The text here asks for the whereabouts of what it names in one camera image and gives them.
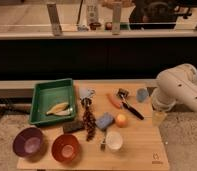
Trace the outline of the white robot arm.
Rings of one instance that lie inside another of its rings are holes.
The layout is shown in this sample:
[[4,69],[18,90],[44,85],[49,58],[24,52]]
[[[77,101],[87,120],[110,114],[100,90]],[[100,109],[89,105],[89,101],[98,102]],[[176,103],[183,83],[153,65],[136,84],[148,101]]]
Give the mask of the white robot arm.
[[192,64],[181,64],[160,72],[157,87],[151,94],[154,108],[152,123],[158,127],[177,102],[197,113],[197,69]]

